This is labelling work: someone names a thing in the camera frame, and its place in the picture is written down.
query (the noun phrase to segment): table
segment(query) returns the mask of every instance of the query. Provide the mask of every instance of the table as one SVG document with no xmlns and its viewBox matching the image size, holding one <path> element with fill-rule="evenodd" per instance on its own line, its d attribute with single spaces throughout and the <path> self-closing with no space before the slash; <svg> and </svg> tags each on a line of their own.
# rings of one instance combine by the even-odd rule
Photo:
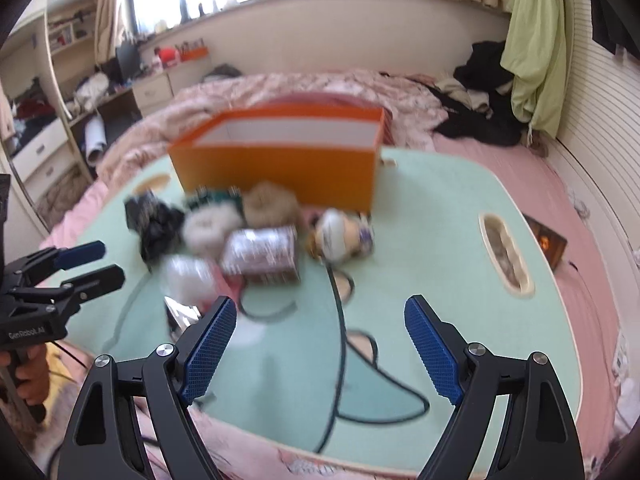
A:
<svg viewBox="0 0 640 480">
<path fill-rule="evenodd" d="M 580 366 L 566 311 L 504 187 L 461 158 L 393 148 L 382 156 L 396 164 L 381 166 L 377 176 L 374 254 L 337 269 L 303 255 L 300 285 L 245 290 L 247 315 L 239 316 L 204 397 L 206 412 L 329 461 L 380 474 L 420 471 L 452 413 L 404 328 L 404 302 L 422 294 L 442 320 L 494 354 L 545 352 L 577 416 Z M 68 324 L 70 341 L 94 354 L 137 358 L 169 340 L 158 277 L 142 263 L 122 205 L 158 174 L 171 176 L 162 199 L 180 203 L 177 176 L 162 158 L 110 201 L 79 241 L 101 239 L 108 248 L 106 258 L 86 270 L 115 262 L 127 275 L 121 291 L 87 304 Z M 500 215 L 516 240 L 534 282 L 532 296 L 508 291 L 491 264 L 479 228 L 486 212 Z M 489 467 L 505 409 L 501 397 L 478 473 Z"/>
</svg>

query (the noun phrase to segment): orange box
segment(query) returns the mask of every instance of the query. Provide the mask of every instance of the orange box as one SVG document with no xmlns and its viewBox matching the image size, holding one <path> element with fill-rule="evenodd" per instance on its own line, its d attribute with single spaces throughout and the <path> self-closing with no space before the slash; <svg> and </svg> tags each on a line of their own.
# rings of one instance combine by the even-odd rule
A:
<svg viewBox="0 0 640 480">
<path fill-rule="evenodd" d="M 300 203 L 370 212 L 383 108 L 274 105 L 223 112 L 168 150 L 185 192 L 269 180 Z"/>
</svg>

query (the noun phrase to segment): blue textured pad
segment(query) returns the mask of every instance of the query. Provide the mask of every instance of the blue textured pad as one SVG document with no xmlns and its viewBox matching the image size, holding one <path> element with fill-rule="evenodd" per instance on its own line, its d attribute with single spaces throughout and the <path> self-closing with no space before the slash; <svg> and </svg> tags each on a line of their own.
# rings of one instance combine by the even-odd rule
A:
<svg viewBox="0 0 640 480">
<path fill-rule="evenodd" d="M 413 299 L 404 305 L 404 325 L 438 394 L 447 397 L 454 406 L 459 405 L 463 393 L 458 383 L 458 364 Z"/>
<path fill-rule="evenodd" d="M 228 300 L 220 308 L 184 364 L 184 381 L 180 397 L 187 405 L 191 405 L 194 399 L 207 393 L 213 373 L 235 328 L 236 305 Z"/>
<path fill-rule="evenodd" d="M 60 251 L 53 264 L 56 269 L 69 270 L 95 260 L 100 260 L 106 254 L 106 248 L 100 241 L 91 242 L 71 249 Z"/>
</svg>

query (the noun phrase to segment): pink bed sheet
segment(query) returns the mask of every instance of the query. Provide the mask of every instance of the pink bed sheet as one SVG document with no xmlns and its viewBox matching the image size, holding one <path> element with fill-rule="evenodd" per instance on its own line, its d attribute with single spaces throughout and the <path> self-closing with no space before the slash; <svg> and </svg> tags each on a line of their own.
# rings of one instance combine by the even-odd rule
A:
<svg viewBox="0 0 640 480">
<path fill-rule="evenodd" d="M 440 134 L 433 142 L 437 152 L 468 158 L 493 171 L 523 213 L 567 238 L 555 277 L 582 367 L 577 429 L 583 456 L 600 456 L 610 441 L 618 400 L 611 364 L 619 322 L 593 235 L 574 210 L 560 177 L 524 146 L 499 148 Z"/>
</svg>

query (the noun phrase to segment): metal bolt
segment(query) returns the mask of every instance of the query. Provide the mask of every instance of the metal bolt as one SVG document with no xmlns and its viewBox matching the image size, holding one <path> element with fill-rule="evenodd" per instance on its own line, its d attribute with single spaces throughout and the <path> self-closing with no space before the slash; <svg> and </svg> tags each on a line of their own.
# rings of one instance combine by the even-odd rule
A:
<svg viewBox="0 0 640 480">
<path fill-rule="evenodd" d="M 172 353 L 174 353 L 174 346 L 170 343 L 165 343 L 156 348 L 156 354 L 158 354 L 160 357 L 167 357 Z"/>
<path fill-rule="evenodd" d="M 469 351 L 473 354 L 473 355 L 484 355 L 484 353 L 486 352 L 486 348 L 484 347 L 484 345 L 480 344 L 480 343 L 471 343 L 469 345 Z"/>
<path fill-rule="evenodd" d="M 546 365 L 549 362 L 549 358 L 542 352 L 533 352 L 533 360 L 539 365 Z"/>
<path fill-rule="evenodd" d="M 109 364 L 109 361 L 111 361 L 111 358 L 108 355 L 102 354 L 95 358 L 94 363 L 98 368 L 104 368 Z"/>
</svg>

